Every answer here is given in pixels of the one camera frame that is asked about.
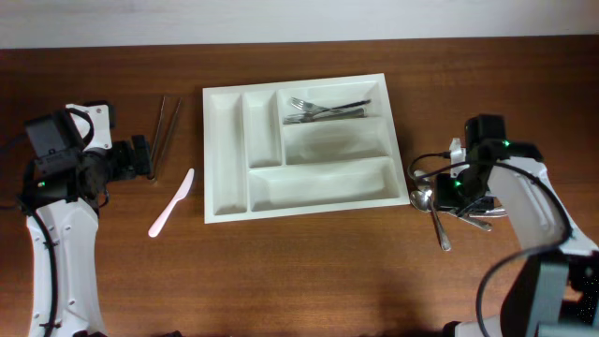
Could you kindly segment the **large silver spoon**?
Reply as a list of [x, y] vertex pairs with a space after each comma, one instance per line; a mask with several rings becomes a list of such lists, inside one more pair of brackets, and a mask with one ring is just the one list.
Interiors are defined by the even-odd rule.
[[427, 172], [417, 169], [414, 171], [415, 184], [418, 190], [426, 191], [432, 190], [434, 187], [434, 182], [430, 177], [427, 177]]
[[410, 193], [410, 202], [411, 204], [421, 212], [429, 212], [431, 214], [431, 219], [434, 224], [435, 233], [437, 236], [437, 240], [441, 249], [445, 252], [448, 252], [452, 249], [451, 242], [446, 235], [446, 231], [439, 219], [439, 216], [436, 210], [433, 207], [432, 203], [432, 191], [427, 189], [425, 191], [414, 190]]

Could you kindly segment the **silver fork dark handle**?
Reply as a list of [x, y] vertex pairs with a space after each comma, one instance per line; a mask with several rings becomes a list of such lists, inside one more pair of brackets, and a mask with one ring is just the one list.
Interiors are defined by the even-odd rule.
[[304, 112], [308, 112], [311, 114], [317, 114], [320, 112], [326, 112], [329, 110], [342, 110], [342, 109], [349, 109], [349, 108], [355, 108], [355, 107], [360, 107], [360, 106], [364, 106], [364, 105], [368, 105], [370, 104], [372, 101], [370, 99], [366, 99], [366, 100], [360, 100], [357, 102], [353, 102], [353, 103], [349, 103], [349, 104], [345, 104], [345, 105], [341, 105], [341, 106], [337, 106], [337, 107], [333, 107], [333, 108], [328, 108], [328, 107], [323, 107], [323, 106], [319, 106], [316, 105], [315, 103], [311, 103], [296, 97], [291, 97], [289, 103], [291, 104], [292, 107], [302, 110]]

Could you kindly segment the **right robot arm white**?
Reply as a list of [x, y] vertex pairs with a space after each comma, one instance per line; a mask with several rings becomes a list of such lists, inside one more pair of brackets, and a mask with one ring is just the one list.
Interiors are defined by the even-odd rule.
[[499, 314], [451, 322], [446, 336], [595, 336], [598, 246], [555, 194], [544, 157], [531, 143], [507, 138], [500, 115], [479, 115], [450, 148], [451, 167], [435, 179], [435, 207], [459, 217], [498, 201], [525, 263]]

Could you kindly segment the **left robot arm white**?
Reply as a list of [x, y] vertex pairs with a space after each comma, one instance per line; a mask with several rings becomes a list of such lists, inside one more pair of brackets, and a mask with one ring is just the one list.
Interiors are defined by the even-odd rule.
[[150, 146], [113, 141], [108, 102], [68, 104], [25, 124], [35, 151], [18, 206], [34, 251], [32, 336], [105, 336], [95, 275], [99, 210], [108, 184], [153, 173]]

